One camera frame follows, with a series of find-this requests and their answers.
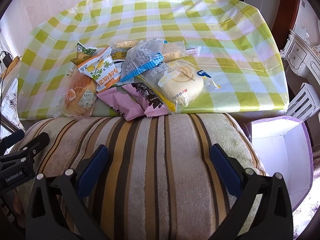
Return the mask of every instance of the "white wall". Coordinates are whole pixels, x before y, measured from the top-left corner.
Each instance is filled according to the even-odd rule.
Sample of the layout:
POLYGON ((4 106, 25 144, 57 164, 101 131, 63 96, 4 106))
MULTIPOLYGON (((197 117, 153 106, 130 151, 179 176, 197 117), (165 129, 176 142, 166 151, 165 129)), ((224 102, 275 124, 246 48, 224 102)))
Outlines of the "white wall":
POLYGON ((309 41, 311 46, 318 45, 320 43, 318 17, 308 0, 300 0, 297 20, 293 30, 296 32, 296 28, 301 27, 305 27, 307 33, 310 35, 309 41))
POLYGON ((30 31, 83 0, 13 0, 0 27, 13 56, 22 56, 30 31))

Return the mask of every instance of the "white chair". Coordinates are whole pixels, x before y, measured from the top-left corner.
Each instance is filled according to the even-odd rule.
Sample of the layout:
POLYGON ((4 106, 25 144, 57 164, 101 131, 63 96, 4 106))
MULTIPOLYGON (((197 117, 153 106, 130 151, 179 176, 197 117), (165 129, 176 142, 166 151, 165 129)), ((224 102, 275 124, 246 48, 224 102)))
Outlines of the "white chair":
POLYGON ((286 115, 302 121, 313 116, 320 109, 320 100, 313 86, 303 83, 298 95, 290 102, 286 115))

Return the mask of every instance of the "white box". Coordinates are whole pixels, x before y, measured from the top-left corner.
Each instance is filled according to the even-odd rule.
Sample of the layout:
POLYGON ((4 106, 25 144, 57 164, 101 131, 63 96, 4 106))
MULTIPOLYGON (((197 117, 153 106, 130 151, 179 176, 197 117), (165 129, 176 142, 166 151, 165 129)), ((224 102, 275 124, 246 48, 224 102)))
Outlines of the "white box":
POLYGON ((288 188, 292 211, 312 186, 313 160, 309 134, 303 121, 280 116, 250 123, 252 144, 266 172, 280 172, 288 188))

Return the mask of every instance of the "lemon illustration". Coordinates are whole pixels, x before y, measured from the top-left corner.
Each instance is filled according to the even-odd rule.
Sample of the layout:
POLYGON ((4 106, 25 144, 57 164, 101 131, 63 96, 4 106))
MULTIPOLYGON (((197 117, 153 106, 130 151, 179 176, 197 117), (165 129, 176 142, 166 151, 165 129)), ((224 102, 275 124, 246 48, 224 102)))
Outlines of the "lemon illustration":
POLYGON ((104 59, 101 59, 98 66, 97 66, 97 69, 101 69, 103 66, 103 63, 104 63, 104 59))
POLYGON ((91 72, 91 71, 94 71, 94 66, 93 65, 90 65, 89 67, 87 67, 87 71, 91 72))

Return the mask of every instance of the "green and white tablecloth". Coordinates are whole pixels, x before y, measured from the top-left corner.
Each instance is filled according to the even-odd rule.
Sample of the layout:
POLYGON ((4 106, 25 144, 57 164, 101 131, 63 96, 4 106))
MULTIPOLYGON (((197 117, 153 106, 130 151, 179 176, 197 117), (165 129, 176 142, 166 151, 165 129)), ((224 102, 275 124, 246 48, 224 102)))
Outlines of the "green and white tablecloth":
POLYGON ((258 9, 238 0, 87 0, 40 24, 30 34, 18 84, 21 119, 53 117, 67 85, 76 44, 165 38, 201 46, 186 60, 221 86, 185 112, 286 110, 281 58, 258 9))

